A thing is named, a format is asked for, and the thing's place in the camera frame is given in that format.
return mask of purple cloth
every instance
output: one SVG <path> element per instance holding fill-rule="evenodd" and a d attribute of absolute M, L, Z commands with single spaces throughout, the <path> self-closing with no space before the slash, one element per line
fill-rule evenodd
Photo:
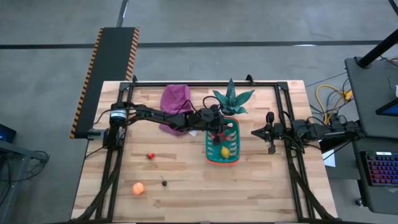
<path fill-rule="evenodd" d="M 191 96 L 189 92 L 189 87 L 187 85 L 168 85 L 163 91 L 162 99 L 160 100 L 160 109 L 170 114 L 190 111 L 192 110 L 191 104 L 189 102 L 186 102 L 190 99 Z M 187 133 L 174 131 L 165 124 L 161 124 L 159 128 L 175 136 Z"/>

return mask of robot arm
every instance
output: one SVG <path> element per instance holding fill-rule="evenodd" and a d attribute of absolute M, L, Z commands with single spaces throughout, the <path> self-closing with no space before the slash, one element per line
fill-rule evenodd
<path fill-rule="evenodd" d="M 252 131 L 251 133 L 266 142 L 270 142 L 269 154 L 275 153 L 274 139 L 284 139 L 286 136 L 297 142 L 308 143 L 316 140 L 333 142 L 339 145 L 347 140 L 358 140 L 364 136 L 362 128 L 353 121 L 340 123 L 333 122 L 331 125 L 314 124 L 309 120 L 299 119 L 291 122 L 291 128 L 284 129 L 281 123 L 272 124 L 273 112 L 267 114 L 267 124 L 264 128 Z"/>
<path fill-rule="evenodd" d="M 132 110 L 135 110 L 135 115 L 128 119 L 127 108 L 129 106 Z M 166 124 L 176 131 L 209 131 L 215 136 L 215 144 L 221 142 L 220 134 L 229 128 L 224 120 L 224 116 L 220 113 L 218 105 L 175 114 L 149 108 L 146 105 L 135 105 L 127 102 L 115 103 L 111 106 L 111 109 L 110 127 L 104 132 L 103 146 L 106 148 L 117 146 L 118 139 L 121 136 L 118 133 L 122 127 L 140 120 Z"/>

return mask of wooden table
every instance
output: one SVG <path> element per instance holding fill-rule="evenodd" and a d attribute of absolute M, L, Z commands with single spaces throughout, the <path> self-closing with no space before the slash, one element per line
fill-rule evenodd
<path fill-rule="evenodd" d="M 97 117 L 116 101 L 120 82 L 104 82 Z M 296 119 L 311 116 L 303 81 L 288 81 Z M 239 114 L 241 159 L 231 167 L 209 164 L 205 156 L 205 133 L 195 137 L 175 137 L 149 121 L 138 121 L 129 127 L 118 194 L 115 222 L 276 222 L 296 221 L 284 143 L 275 141 L 276 153 L 267 154 L 268 143 L 251 134 L 265 125 L 269 111 L 277 114 L 273 88 L 236 87 L 236 93 L 255 89 L 244 105 L 248 114 Z M 132 101 L 159 109 L 164 87 L 138 87 Z M 212 90 L 222 87 L 190 87 L 196 108 Z M 109 115 L 103 116 L 96 129 L 109 126 Z M 86 153 L 101 147 L 101 141 L 89 143 Z M 336 217 L 336 209 L 321 152 L 308 147 L 304 155 L 310 188 L 320 203 Z M 153 152 L 153 160 L 146 154 Z M 106 150 L 86 159 L 81 173 L 72 218 L 78 217 L 100 189 Z M 168 182 L 163 187 L 162 177 Z M 145 192 L 133 195 L 132 185 L 142 182 Z M 303 209 L 303 194 L 300 194 Z M 109 198 L 105 199 L 106 214 Z"/>

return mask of computer desk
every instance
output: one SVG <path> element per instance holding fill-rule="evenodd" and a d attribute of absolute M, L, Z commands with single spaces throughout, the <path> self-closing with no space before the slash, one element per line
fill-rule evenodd
<path fill-rule="evenodd" d="M 380 116 L 375 112 L 396 98 L 398 67 L 375 60 L 369 68 L 361 68 L 354 58 L 347 58 L 345 65 L 365 133 L 365 138 L 353 143 L 364 206 L 372 212 L 398 215 L 398 188 L 369 186 L 359 155 L 361 151 L 398 151 L 398 117 Z"/>

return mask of keyboard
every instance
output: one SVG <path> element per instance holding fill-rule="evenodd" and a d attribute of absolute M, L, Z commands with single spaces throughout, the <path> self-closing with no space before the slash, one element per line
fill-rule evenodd
<path fill-rule="evenodd" d="M 398 187 L 398 153 L 362 152 L 362 158 L 370 185 Z"/>

